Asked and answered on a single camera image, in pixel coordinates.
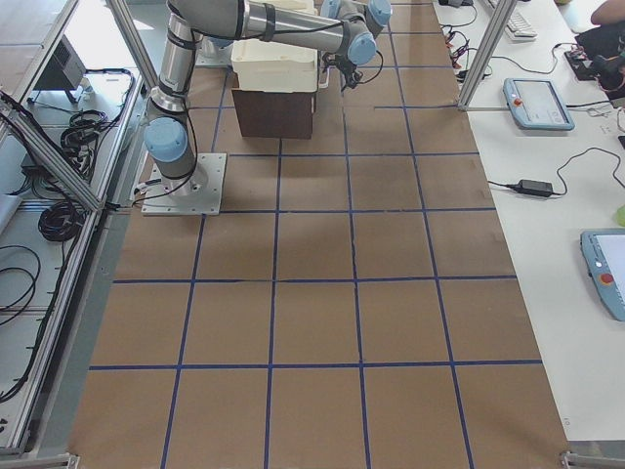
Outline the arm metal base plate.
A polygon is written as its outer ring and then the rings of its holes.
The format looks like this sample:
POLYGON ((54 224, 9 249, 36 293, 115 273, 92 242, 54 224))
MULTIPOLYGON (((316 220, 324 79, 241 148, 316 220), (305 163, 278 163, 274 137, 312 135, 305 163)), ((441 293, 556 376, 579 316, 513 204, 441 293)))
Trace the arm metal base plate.
POLYGON ((142 213, 146 216, 218 215, 226 166, 225 153, 201 153, 190 179, 175 190, 183 180, 162 179, 157 165, 153 163, 151 178, 159 179, 159 182, 146 188, 146 201, 141 203, 142 213))

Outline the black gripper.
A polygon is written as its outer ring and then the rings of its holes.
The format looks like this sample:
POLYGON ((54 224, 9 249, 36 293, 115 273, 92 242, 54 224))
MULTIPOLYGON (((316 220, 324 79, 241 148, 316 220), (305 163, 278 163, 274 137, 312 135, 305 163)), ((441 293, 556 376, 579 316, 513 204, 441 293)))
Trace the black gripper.
POLYGON ((346 57, 334 55, 331 63, 343 74, 345 83, 341 88, 341 92, 345 92, 347 89, 354 89, 356 83, 361 81, 362 73, 357 70, 357 65, 353 64, 346 57))

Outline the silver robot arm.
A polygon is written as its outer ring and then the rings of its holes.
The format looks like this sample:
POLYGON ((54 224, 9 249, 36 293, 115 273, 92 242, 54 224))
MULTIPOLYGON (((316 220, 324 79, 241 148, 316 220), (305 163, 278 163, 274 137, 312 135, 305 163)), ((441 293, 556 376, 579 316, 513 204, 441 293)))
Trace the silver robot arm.
POLYGON ((308 139, 319 74, 334 67, 348 87, 378 55, 389 24, 387 1, 171 1, 165 53, 150 91, 144 142, 163 197, 194 200, 210 176, 191 140, 188 95, 201 42, 226 54, 245 137, 308 139))

